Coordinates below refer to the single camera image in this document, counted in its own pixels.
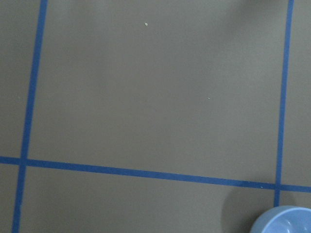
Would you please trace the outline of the blue bowl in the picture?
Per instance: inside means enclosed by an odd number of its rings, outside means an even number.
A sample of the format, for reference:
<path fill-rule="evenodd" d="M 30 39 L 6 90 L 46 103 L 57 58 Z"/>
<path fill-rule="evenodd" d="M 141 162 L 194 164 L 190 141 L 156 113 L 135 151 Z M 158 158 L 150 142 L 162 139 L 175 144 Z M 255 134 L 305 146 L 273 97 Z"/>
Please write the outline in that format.
<path fill-rule="evenodd" d="M 261 214 L 251 233 L 309 233 L 311 210 L 298 206 L 278 206 Z"/>

